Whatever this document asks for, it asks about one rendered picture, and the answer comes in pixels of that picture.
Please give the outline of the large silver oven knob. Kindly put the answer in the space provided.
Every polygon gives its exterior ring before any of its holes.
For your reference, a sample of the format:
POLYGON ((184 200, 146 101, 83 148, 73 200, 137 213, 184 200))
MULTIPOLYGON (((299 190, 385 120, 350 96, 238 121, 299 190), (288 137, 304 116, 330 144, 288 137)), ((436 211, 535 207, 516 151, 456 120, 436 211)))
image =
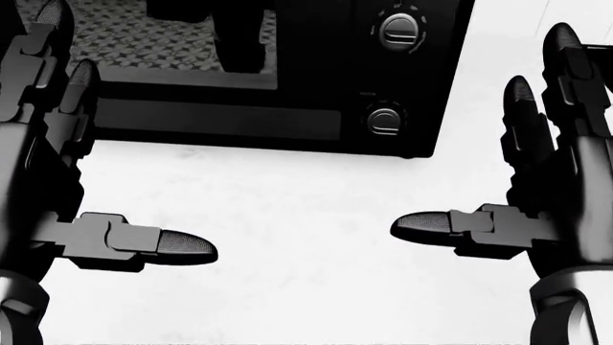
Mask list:
POLYGON ((408 51, 420 38, 420 24, 409 13, 394 13, 379 25, 379 42, 389 51, 408 51))

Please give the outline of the small silver oven knob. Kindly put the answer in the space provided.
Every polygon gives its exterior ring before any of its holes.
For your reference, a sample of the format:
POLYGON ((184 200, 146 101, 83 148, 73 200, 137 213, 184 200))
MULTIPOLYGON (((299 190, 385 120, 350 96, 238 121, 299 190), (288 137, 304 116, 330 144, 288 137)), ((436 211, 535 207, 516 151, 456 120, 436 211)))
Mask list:
POLYGON ((378 108, 366 120, 368 130, 372 134, 397 136, 402 120, 392 108, 378 108))

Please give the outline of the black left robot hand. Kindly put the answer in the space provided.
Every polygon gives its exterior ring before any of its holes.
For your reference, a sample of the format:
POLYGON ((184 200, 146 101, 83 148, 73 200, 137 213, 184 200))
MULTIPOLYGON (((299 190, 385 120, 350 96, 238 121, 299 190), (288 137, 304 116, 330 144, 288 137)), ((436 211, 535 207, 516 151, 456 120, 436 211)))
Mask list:
POLYGON ((45 0, 30 26, 0 0, 0 271, 41 281, 57 258, 115 272, 212 264, 216 248, 195 235, 79 211, 101 77, 90 59, 67 67, 74 31, 66 0, 45 0))

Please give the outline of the toaster oven glass door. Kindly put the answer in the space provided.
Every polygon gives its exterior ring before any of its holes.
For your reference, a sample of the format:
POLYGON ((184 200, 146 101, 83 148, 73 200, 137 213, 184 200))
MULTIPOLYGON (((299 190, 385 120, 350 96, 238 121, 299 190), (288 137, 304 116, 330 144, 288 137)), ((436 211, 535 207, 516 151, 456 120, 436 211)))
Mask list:
POLYGON ((288 105, 273 11, 262 14, 263 60, 256 62, 217 50, 208 0, 68 2, 76 17, 73 57, 100 68, 96 124, 105 139, 339 139, 338 111, 288 105))

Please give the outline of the black toaster oven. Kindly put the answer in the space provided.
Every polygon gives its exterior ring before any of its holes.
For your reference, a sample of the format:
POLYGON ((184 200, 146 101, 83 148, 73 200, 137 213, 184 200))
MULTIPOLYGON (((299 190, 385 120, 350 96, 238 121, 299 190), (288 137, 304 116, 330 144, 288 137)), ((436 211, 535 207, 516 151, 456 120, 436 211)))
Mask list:
POLYGON ((190 134, 164 143, 404 158, 433 154, 475 0, 208 2, 217 50, 256 62, 263 60, 262 14, 276 14, 288 105, 338 111, 340 137, 324 142, 190 134), (421 38, 408 51, 389 51, 379 42, 379 25, 394 13, 409 13, 420 24, 421 38), (368 130, 367 117, 378 108, 400 115, 397 136, 368 130))

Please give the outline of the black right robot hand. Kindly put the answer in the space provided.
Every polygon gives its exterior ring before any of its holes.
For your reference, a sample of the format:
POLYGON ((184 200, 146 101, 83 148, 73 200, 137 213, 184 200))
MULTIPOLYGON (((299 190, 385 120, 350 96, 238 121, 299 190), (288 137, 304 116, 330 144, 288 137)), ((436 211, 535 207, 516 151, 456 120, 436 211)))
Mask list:
POLYGON ((396 220, 403 241, 449 246, 456 255, 508 260, 529 255, 539 277, 587 265, 613 266, 613 47, 583 45, 570 25, 543 41, 536 98, 524 77, 503 96, 505 161, 514 174, 507 204, 475 212, 418 212, 396 220))

